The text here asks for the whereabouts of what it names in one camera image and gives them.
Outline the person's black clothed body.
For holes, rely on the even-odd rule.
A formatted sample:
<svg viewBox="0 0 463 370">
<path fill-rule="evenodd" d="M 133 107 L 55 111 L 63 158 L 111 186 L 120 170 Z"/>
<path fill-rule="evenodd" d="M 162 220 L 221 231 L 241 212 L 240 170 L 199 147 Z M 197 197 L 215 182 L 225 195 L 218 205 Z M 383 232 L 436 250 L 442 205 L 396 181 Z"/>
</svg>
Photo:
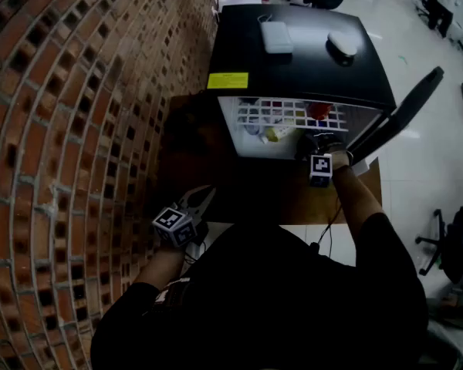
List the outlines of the person's black clothed body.
<svg viewBox="0 0 463 370">
<path fill-rule="evenodd" d="M 356 263 L 281 227 L 228 228 L 182 278 L 132 284 L 97 326 L 93 370 L 413 368 L 428 327 L 424 289 L 383 214 Z"/>
</svg>

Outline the yellow bottle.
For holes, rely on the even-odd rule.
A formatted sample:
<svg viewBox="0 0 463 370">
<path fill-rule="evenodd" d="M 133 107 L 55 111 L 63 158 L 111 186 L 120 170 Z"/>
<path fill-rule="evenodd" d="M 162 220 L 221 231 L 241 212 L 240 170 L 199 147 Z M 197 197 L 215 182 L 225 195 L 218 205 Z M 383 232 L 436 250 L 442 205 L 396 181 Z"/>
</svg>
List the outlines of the yellow bottle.
<svg viewBox="0 0 463 370">
<path fill-rule="evenodd" d="M 267 127 L 261 135 L 263 143 L 277 143 L 285 137 L 293 134 L 296 128 L 293 126 L 271 126 Z"/>
</svg>

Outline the white rectangular power bank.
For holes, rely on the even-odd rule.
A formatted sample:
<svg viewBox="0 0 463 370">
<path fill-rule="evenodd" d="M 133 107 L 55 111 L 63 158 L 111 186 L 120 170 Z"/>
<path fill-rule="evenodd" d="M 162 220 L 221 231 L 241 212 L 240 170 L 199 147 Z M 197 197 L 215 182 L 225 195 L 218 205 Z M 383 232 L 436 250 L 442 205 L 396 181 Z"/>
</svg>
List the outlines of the white rectangular power bank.
<svg viewBox="0 0 463 370">
<path fill-rule="evenodd" d="M 284 22 L 260 23 L 264 49 L 268 54 L 291 54 L 294 49 L 289 30 Z"/>
</svg>

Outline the yellow sticker label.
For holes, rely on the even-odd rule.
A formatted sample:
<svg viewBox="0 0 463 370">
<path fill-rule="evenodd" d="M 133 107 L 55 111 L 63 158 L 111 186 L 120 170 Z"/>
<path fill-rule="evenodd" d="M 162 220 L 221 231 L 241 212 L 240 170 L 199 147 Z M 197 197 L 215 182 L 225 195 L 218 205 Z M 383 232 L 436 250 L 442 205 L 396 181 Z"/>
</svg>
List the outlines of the yellow sticker label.
<svg viewBox="0 0 463 370">
<path fill-rule="evenodd" d="M 207 89 L 247 89 L 247 72 L 211 73 L 208 77 Z"/>
</svg>

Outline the white oval mouse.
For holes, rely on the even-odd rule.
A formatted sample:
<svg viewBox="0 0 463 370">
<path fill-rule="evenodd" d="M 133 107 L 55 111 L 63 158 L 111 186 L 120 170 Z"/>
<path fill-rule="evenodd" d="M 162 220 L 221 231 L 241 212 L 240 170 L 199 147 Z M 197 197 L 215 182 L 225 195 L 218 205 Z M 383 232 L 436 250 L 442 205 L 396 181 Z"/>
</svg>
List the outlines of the white oval mouse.
<svg viewBox="0 0 463 370">
<path fill-rule="evenodd" d="M 327 42 L 338 53 L 348 58 L 353 58 L 358 52 L 353 40 L 347 34 L 340 31 L 331 31 L 327 36 Z"/>
</svg>

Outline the person's right hand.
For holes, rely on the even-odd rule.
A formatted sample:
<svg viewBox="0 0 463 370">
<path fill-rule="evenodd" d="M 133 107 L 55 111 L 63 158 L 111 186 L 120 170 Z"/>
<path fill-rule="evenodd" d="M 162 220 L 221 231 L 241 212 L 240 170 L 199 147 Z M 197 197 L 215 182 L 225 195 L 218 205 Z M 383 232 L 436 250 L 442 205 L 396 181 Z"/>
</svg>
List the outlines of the person's right hand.
<svg viewBox="0 0 463 370">
<path fill-rule="evenodd" d="M 330 151 L 333 171 L 338 170 L 343 167 L 351 167 L 353 155 L 347 150 L 331 150 Z"/>
</svg>

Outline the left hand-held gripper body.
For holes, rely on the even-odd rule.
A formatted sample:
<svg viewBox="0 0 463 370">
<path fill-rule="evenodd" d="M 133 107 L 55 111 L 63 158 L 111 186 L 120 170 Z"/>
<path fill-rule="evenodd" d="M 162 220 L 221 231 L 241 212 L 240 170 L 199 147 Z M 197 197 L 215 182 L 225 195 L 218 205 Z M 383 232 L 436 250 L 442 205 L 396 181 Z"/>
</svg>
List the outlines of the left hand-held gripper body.
<svg viewBox="0 0 463 370">
<path fill-rule="evenodd" d="M 185 199 L 164 207 L 152 220 L 158 237 L 173 247 L 200 242 L 204 235 L 204 225 L 198 215 L 198 208 L 190 207 Z"/>
</svg>

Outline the black mini fridge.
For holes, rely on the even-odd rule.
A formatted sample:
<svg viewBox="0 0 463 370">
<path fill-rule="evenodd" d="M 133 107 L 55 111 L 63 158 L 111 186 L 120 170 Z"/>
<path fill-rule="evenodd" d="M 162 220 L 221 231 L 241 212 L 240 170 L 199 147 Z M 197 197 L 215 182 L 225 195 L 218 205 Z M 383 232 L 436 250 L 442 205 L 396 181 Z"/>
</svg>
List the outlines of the black mini fridge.
<svg viewBox="0 0 463 370">
<path fill-rule="evenodd" d="M 268 54 L 260 23 L 284 22 L 294 49 Z M 347 34 L 358 52 L 338 53 L 328 42 L 331 31 Z M 295 159 L 304 132 L 330 132 L 353 155 L 357 174 L 365 173 L 371 157 L 398 135 L 434 93 L 444 72 L 427 74 L 400 103 L 394 99 L 379 55 L 362 22 L 355 16 L 317 8 L 286 5 L 230 5 L 220 16 L 209 75 L 247 72 L 247 89 L 208 89 L 218 99 L 236 153 L 241 157 Z M 232 117 L 238 98 L 304 99 L 344 105 L 348 131 L 296 129 L 277 143 L 263 143 L 267 127 L 237 125 Z"/>
</svg>

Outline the person's left forearm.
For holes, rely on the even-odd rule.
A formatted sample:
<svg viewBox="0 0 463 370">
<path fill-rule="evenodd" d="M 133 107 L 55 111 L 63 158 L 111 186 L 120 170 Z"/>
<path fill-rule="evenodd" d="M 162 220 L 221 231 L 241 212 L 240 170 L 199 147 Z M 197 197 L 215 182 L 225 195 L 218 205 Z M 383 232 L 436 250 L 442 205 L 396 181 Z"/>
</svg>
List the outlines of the person's left forearm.
<svg viewBox="0 0 463 370">
<path fill-rule="evenodd" d="M 149 263 L 136 276 L 134 284 L 145 284 L 162 291 L 171 281 L 181 275 L 185 250 L 160 246 Z"/>
</svg>

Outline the person's right forearm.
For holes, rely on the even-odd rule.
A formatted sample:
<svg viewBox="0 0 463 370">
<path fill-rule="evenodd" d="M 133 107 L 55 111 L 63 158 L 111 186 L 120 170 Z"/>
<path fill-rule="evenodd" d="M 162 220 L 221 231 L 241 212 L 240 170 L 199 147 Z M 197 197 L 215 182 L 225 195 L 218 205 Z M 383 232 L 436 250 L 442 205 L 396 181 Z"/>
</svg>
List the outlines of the person's right forearm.
<svg viewBox="0 0 463 370">
<path fill-rule="evenodd" d="M 333 183 L 353 241 L 357 242 L 363 224 L 383 209 L 375 196 L 348 166 L 333 171 Z"/>
</svg>

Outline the red round item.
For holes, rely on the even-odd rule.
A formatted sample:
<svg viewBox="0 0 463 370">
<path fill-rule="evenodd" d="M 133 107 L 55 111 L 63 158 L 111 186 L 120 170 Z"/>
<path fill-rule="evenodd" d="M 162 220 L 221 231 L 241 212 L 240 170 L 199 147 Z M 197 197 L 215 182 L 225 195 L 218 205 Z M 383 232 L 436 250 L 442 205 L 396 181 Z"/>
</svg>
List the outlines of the red round item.
<svg viewBox="0 0 463 370">
<path fill-rule="evenodd" d="M 332 107 L 332 103 L 312 102 L 307 108 L 307 113 L 314 120 L 325 120 L 330 114 Z"/>
</svg>

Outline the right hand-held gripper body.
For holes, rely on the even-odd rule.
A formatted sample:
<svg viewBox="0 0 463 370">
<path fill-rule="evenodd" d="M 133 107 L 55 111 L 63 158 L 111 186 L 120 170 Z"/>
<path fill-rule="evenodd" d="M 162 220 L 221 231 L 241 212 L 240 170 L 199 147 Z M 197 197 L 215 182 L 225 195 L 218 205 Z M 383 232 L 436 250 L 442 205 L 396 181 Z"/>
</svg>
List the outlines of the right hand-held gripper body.
<svg viewBox="0 0 463 370">
<path fill-rule="evenodd" d="M 309 185 L 328 187 L 333 176 L 334 150 L 344 150 L 344 144 L 334 133 L 304 132 L 296 145 L 295 160 L 309 164 Z"/>
</svg>

